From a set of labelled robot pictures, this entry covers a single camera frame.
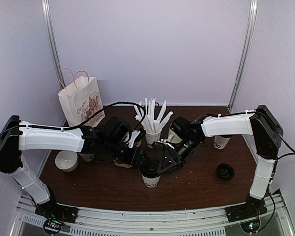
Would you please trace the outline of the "black cup lid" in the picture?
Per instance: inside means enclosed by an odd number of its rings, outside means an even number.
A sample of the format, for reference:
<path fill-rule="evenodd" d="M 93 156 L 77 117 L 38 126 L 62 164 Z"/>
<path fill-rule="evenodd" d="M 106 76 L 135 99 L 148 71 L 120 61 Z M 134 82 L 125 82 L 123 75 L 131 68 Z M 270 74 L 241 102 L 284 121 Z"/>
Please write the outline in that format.
<path fill-rule="evenodd" d="M 157 178 L 161 176 L 157 169 L 160 165 L 160 161 L 157 159 L 150 159 L 148 163 L 140 167 L 140 172 L 144 177 Z"/>

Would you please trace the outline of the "brown pulp cup carrier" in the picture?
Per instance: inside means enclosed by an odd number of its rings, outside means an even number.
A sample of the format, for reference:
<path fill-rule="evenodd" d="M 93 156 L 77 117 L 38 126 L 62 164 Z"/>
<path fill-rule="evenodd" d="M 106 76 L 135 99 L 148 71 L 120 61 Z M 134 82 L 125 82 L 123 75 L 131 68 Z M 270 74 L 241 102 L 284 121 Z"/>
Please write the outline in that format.
<path fill-rule="evenodd" d="M 136 147 L 139 147 L 140 145 L 141 145 L 141 141 L 135 143 Z M 123 167 L 123 168 L 132 168 L 133 167 L 133 165 L 123 163 L 119 160 L 113 160 L 113 163 L 118 167 Z"/>

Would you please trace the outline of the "single white paper cup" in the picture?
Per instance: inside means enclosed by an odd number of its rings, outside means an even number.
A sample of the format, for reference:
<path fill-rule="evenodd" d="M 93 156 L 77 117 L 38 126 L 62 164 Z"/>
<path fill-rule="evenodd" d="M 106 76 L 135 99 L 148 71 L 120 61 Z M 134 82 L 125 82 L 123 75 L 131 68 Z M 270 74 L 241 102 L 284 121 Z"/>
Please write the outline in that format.
<path fill-rule="evenodd" d="M 213 145 L 216 149 L 223 149 L 230 138 L 231 135 L 217 135 L 214 137 Z"/>

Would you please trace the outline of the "stack of black cup lids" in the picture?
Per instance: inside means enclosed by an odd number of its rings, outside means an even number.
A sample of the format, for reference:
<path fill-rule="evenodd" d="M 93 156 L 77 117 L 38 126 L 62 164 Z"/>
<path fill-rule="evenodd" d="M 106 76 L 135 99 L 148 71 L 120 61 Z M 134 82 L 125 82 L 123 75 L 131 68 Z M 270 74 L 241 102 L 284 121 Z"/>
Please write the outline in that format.
<path fill-rule="evenodd" d="M 226 163 L 221 163 L 217 167 L 217 175 L 222 180 L 231 180 L 235 176 L 234 169 Z"/>

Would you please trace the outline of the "white printed paper bag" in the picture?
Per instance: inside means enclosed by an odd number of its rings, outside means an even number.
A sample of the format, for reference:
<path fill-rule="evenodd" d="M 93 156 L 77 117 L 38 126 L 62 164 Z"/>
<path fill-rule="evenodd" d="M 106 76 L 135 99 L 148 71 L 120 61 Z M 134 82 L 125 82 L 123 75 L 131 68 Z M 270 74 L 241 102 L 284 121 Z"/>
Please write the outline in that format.
<path fill-rule="evenodd" d="M 58 93 L 67 123 L 72 127 L 87 121 L 86 125 L 96 127 L 105 117 L 103 111 L 92 117 L 103 108 L 97 79 L 83 70 L 71 75 L 73 82 L 61 83 L 63 89 Z"/>

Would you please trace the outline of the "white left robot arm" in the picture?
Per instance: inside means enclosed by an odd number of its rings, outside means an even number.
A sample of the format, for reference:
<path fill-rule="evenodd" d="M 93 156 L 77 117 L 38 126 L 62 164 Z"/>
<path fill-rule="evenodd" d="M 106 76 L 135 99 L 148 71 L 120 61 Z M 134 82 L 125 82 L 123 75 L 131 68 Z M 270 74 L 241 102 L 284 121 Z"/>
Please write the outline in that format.
<path fill-rule="evenodd" d="M 0 171 L 9 174 L 50 218 L 57 218 L 61 208 L 50 187 L 39 180 L 22 157 L 25 150 L 45 149 L 71 153 L 106 154 L 115 161 L 133 167 L 150 163 L 144 149 L 135 146 L 145 135 L 143 129 L 131 130 L 125 120 L 111 117 L 97 127 L 42 126 L 9 118 L 0 133 Z"/>

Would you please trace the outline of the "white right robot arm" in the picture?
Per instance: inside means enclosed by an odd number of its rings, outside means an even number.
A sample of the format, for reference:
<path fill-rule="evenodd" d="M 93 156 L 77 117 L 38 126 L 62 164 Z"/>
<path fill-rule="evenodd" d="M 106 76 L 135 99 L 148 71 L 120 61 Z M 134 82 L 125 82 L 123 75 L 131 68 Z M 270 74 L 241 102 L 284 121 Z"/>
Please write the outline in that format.
<path fill-rule="evenodd" d="M 184 166 L 187 156 L 206 138 L 222 136 L 249 136 L 254 141 L 256 169 L 253 182 L 242 206 L 242 213 L 254 216 L 260 209 L 267 190 L 275 176 L 278 152 L 281 147 L 283 128 L 266 105 L 232 114 L 206 114 L 193 121 L 176 118 L 170 129 L 181 138 L 177 144 L 157 141 L 163 158 L 157 172 L 175 171 Z"/>

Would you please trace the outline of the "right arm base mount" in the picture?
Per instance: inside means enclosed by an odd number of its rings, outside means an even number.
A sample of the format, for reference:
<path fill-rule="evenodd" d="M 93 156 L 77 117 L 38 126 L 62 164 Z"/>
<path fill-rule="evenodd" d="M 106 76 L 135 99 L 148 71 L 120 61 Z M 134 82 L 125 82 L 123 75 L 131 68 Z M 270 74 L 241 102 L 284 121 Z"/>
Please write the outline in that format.
<path fill-rule="evenodd" d="M 228 206 L 225 208 L 228 222 L 239 222 L 246 233 L 256 233 L 261 228 L 260 216 L 267 213 L 265 206 L 259 208 L 248 207 L 246 204 Z"/>

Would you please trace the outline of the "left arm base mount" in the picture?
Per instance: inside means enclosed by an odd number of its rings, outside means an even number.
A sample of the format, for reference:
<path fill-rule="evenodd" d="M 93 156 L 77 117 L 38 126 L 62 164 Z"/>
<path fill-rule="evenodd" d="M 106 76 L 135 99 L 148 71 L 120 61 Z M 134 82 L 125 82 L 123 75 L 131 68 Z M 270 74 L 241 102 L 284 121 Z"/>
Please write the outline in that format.
<path fill-rule="evenodd" d="M 35 214 L 43 216 L 43 230 L 50 235 L 55 235 L 68 226 L 68 223 L 75 223 L 78 216 L 78 209 L 72 206 L 57 204 L 56 207 L 43 209 L 38 205 Z"/>

